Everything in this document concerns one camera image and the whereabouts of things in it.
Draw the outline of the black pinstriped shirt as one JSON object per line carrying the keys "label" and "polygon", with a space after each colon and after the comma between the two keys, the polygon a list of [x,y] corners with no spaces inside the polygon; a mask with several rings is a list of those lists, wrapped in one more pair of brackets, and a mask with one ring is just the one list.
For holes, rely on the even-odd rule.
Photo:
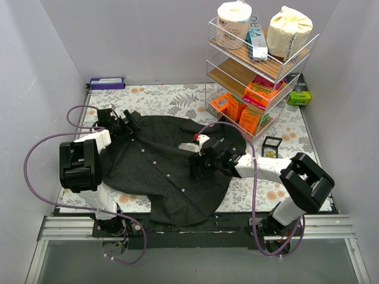
{"label": "black pinstriped shirt", "polygon": [[190,177],[190,151],[179,148],[194,135],[221,140],[233,150],[246,150],[245,139],[231,126],[209,128],[191,119],[132,113],[140,130],[113,141],[99,159],[103,181],[114,190],[146,195],[154,222],[184,227],[208,220],[220,206],[231,178],[219,171],[196,180]]}

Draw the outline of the gold brooch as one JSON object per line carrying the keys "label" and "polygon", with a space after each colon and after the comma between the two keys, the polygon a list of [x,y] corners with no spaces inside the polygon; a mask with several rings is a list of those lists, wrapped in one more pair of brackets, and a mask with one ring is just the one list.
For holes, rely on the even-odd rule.
{"label": "gold brooch", "polygon": [[266,156],[269,157],[269,158],[276,158],[276,154],[274,151],[268,151],[266,153]]}

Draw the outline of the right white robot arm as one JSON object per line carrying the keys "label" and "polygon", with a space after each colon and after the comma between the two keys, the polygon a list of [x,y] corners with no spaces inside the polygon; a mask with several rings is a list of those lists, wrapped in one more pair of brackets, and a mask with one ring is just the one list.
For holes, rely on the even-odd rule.
{"label": "right white robot arm", "polygon": [[200,180],[214,173],[234,178],[261,179],[282,184],[289,196],[271,211],[259,228],[275,235],[285,233],[301,215],[315,214],[335,186],[335,181],[305,153],[292,158],[254,158],[244,151],[230,151],[223,142],[204,134],[195,135],[199,151],[189,157],[190,176]]}

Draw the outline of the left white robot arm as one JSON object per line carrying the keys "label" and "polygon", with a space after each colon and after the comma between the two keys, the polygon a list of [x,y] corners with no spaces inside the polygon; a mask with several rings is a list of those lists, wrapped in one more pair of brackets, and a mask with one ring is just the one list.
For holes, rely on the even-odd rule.
{"label": "left white robot arm", "polygon": [[128,110],[119,117],[111,108],[99,109],[97,117],[98,121],[89,134],[60,144],[60,183],[63,188],[85,199],[94,209],[95,219],[106,221],[105,229],[118,237],[125,232],[126,222],[115,215],[118,205],[104,188],[99,154],[140,128]]}

